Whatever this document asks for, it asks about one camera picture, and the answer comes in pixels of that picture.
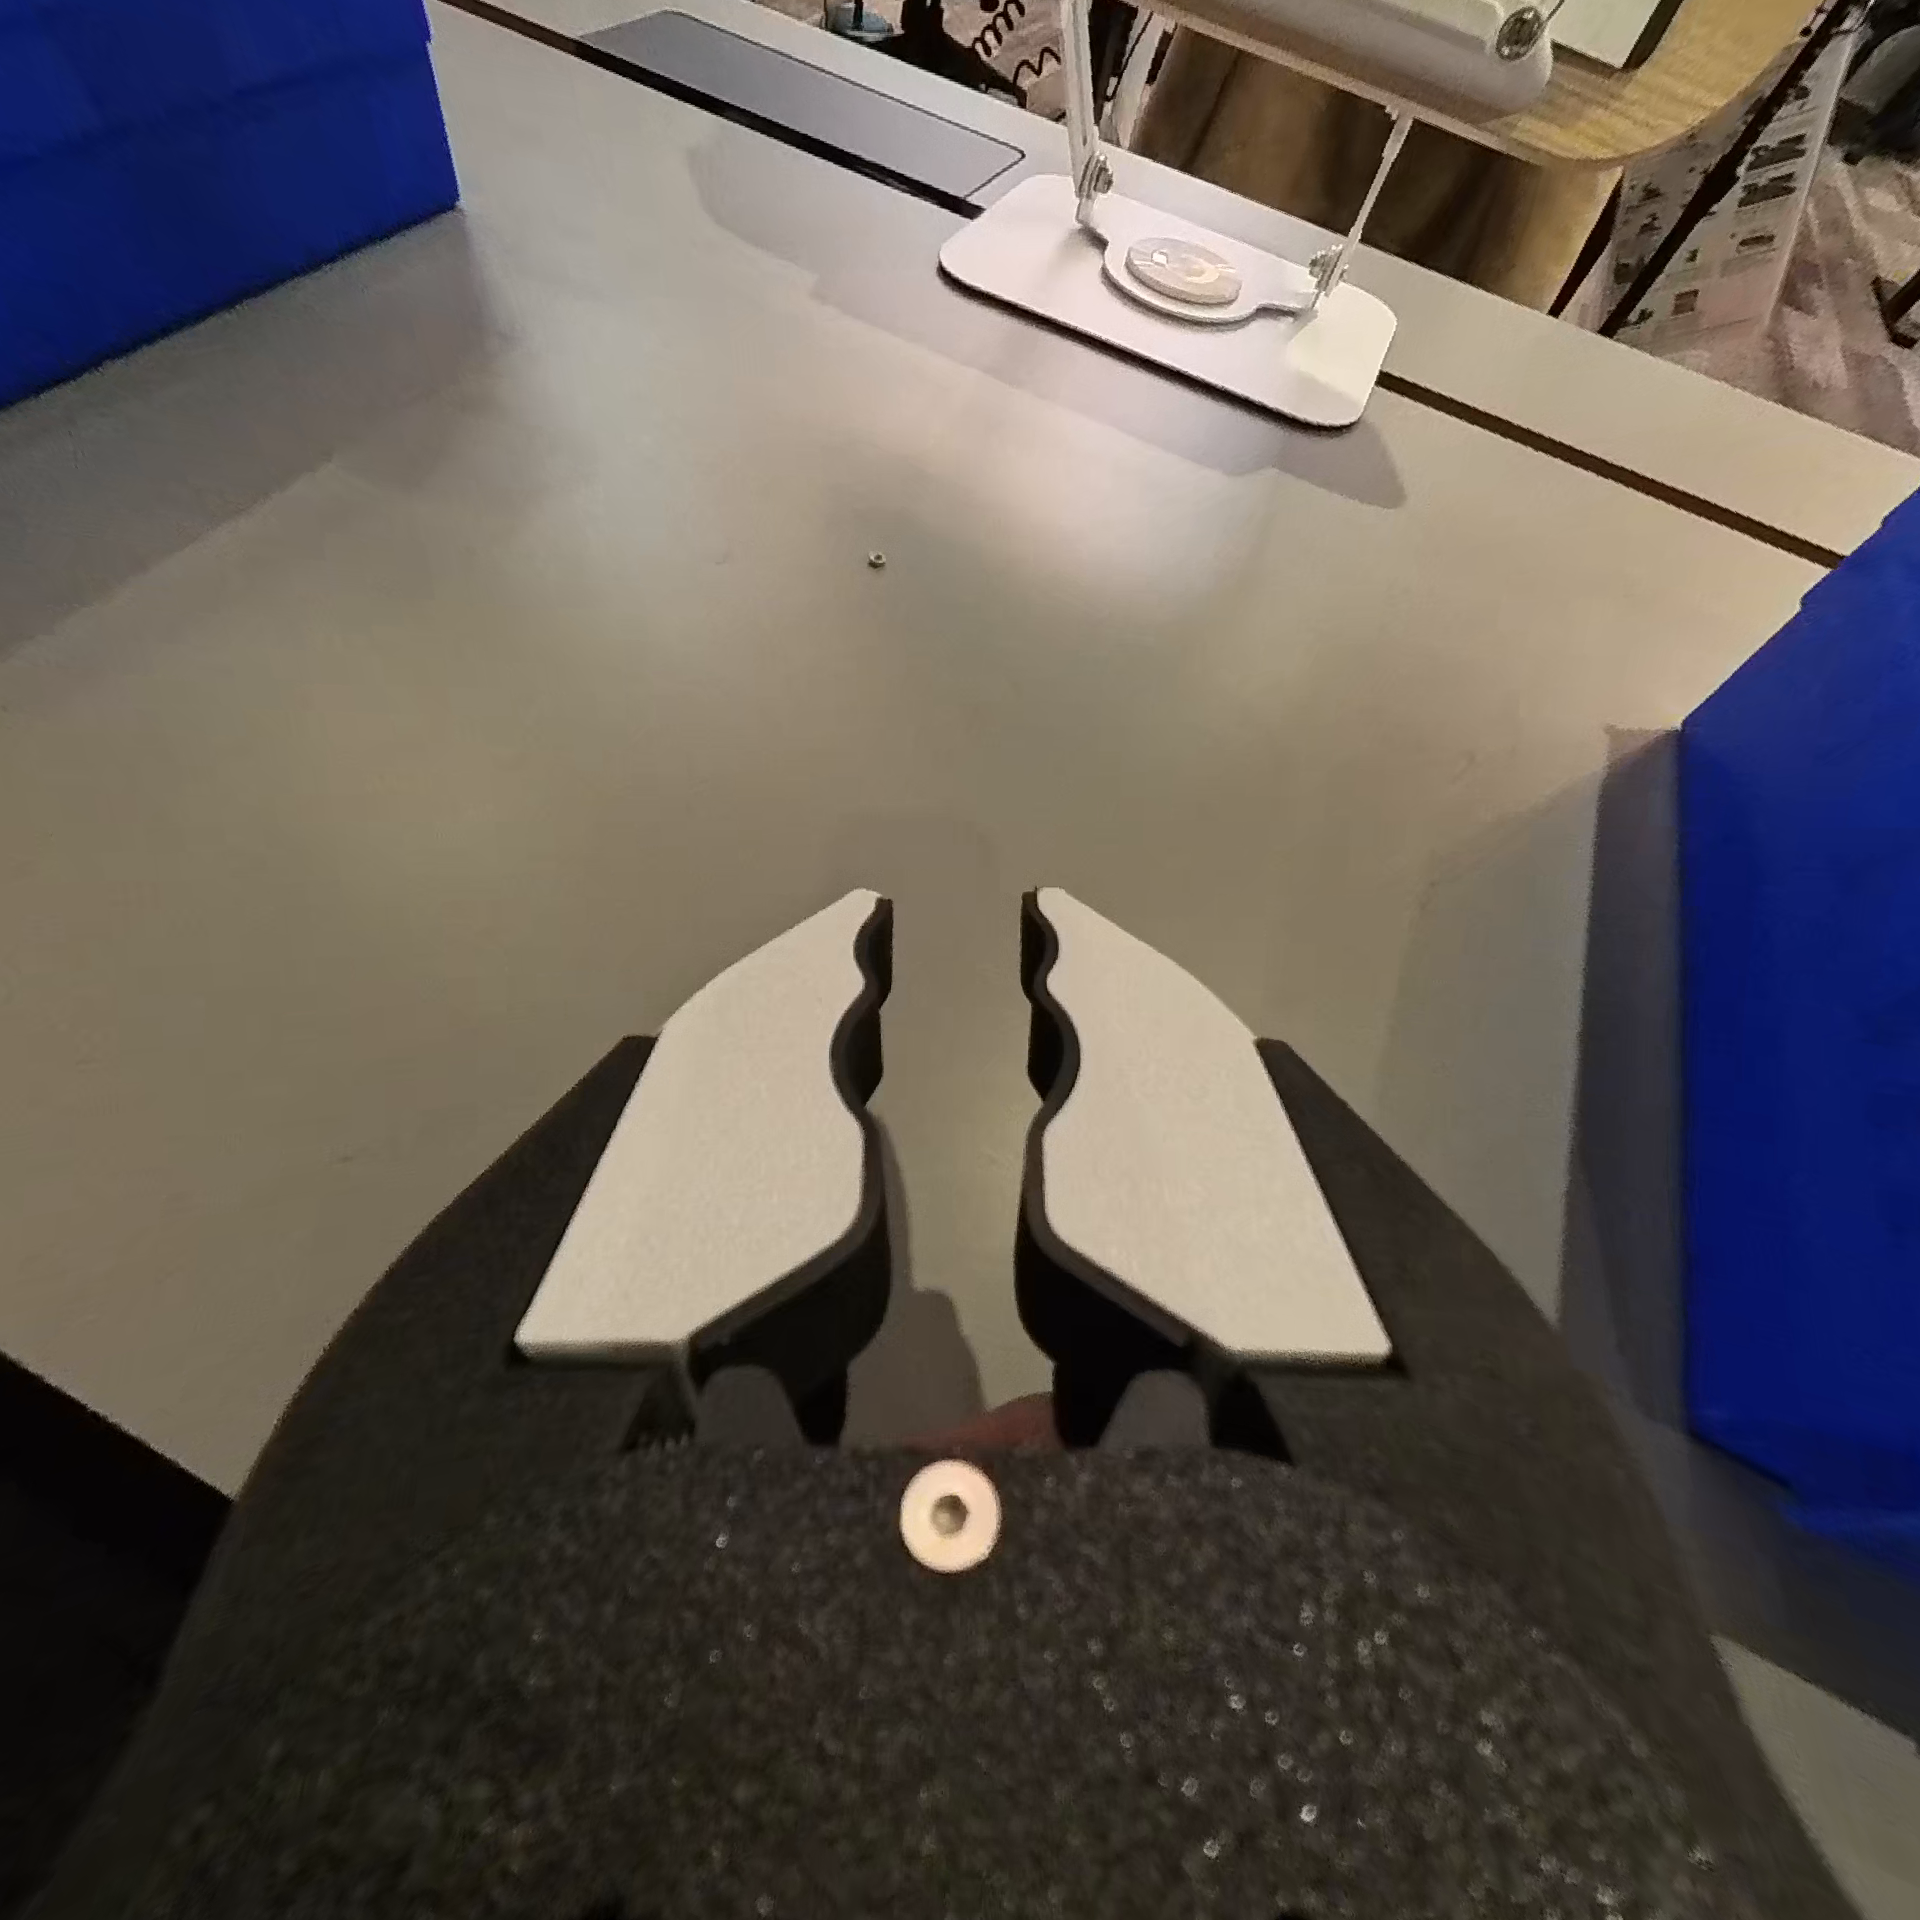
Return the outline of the printed leaflet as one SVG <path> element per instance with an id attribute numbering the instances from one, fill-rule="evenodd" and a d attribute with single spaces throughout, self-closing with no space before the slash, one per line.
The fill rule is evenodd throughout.
<path id="1" fill-rule="evenodd" d="M 1621 174 L 1608 251 L 1581 309 L 1591 335 L 1674 355 L 1769 318 L 1862 12 L 1818 10 L 1731 112 Z"/>

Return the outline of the dark table inset panel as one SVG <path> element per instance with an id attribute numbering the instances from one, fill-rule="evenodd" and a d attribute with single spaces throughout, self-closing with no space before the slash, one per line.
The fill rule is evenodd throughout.
<path id="1" fill-rule="evenodd" d="M 835 174 L 896 184 L 926 208 L 986 208 L 1028 160 L 871 85 L 830 77 L 697 12 L 639 12 L 589 36 L 618 77 L 687 95 Z"/>

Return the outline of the blue plastic divided bin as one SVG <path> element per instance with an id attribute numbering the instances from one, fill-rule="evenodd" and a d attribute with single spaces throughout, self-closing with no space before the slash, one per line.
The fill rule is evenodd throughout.
<path id="1" fill-rule="evenodd" d="M 425 0 L 0 10 L 0 401 L 443 213 Z"/>

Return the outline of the printed instruction sheet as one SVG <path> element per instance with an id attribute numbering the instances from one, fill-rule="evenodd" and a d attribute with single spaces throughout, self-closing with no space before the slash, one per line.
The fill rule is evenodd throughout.
<path id="1" fill-rule="evenodd" d="M 1674 0 L 1551 0 L 1551 58 L 1608 77 L 1638 67 L 1674 23 Z"/>

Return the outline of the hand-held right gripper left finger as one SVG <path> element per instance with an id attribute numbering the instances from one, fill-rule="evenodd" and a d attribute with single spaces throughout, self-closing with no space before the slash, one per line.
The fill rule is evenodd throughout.
<path id="1" fill-rule="evenodd" d="M 657 1372 L 680 1413 L 761 1372 L 799 1427 L 835 1441 L 894 1309 L 887 995 L 894 901 L 871 883 L 697 987 L 557 1231 L 521 1365 Z"/>

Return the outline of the blue plastic shelf bin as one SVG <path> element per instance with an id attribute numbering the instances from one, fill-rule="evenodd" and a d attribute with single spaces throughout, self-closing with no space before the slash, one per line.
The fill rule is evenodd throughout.
<path id="1" fill-rule="evenodd" d="M 1920 1568 L 1920 497 L 1674 734 L 1679 1393 Z"/>

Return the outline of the instruction sheet on stand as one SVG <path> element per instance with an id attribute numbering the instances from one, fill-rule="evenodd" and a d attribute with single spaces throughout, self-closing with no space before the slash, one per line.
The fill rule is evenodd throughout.
<path id="1" fill-rule="evenodd" d="M 1632 67 L 1551 50 L 1549 95 L 1519 118 L 1477 121 L 1477 141 L 1566 174 L 1653 160 L 1746 102 L 1746 91 L 1761 85 L 1761 67 L 1788 58 L 1818 12 L 1818 0 L 1679 0 Z"/>

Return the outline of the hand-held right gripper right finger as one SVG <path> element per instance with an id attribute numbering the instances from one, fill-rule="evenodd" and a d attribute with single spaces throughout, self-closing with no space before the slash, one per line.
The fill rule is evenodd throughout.
<path id="1" fill-rule="evenodd" d="M 1071 1451 L 1284 1451 L 1280 1392 L 1394 1392 L 1263 1036 L 1065 883 L 1020 894 L 1028 1090 L 1017 1309 Z"/>

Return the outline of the white metal display stand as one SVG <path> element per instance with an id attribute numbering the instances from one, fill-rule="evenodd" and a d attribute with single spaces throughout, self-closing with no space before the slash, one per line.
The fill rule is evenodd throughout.
<path id="1" fill-rule="evenodd" d="M 1389 140 L 1357 228 L 1313 256 L 1284 256 L 1123 200 L 1106 149 L 1091 10 L 1065 10 L 1071 174 L 1020 175 L 941 244 L 941 273 L 971 300 L 998 300 L 1263 418 L 1357 429 L 1385 385 L 1394 312 L 1351 285 L 1351 265 L 1402 140 L 1409 121 L 1482 121 L 1534 112 L 1551 85 L 1559 10 L 1249 0 L 1170 12 L 1190 12 L 1267 59 L 1321 58 L 1389 102 Z"/>

